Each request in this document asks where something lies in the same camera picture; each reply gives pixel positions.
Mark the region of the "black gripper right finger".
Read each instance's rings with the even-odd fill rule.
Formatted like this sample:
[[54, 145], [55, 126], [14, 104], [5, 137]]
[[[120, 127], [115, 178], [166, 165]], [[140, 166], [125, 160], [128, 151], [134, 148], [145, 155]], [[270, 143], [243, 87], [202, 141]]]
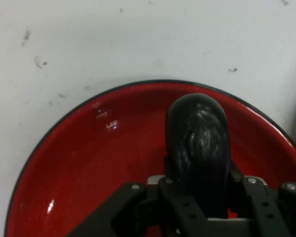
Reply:
[[296, 237], [296, 182], [273, 189], [257, 176], [245, 176], [235, 163], [229, 170], [229, 208], [252, 221], [257, 237]]

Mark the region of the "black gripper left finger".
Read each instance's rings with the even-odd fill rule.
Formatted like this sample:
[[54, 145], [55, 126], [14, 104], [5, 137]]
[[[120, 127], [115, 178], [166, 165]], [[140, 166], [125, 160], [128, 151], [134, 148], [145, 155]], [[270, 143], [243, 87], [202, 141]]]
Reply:
[[159, 225], [164, 236], [207, 234], [207, 218], [194, 198], [169, 178], [157, 184], [126, 182], [70, 231], [71, 237], [143, 237]]

